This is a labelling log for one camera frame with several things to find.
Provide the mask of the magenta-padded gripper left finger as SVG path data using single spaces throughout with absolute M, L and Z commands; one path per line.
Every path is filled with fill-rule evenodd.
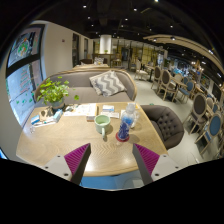
M 90 154 L 91 144 L 87 143 L 66 155 L 56 155 L 43 166 L 43 169 L 79 185 Z

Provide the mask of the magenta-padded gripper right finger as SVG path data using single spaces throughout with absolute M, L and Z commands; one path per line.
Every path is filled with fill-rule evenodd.
M 181 167 L 167 154 L 158 155 L 139 144 L 133 145 L 132 153 L 145 185 L 181 170 Z

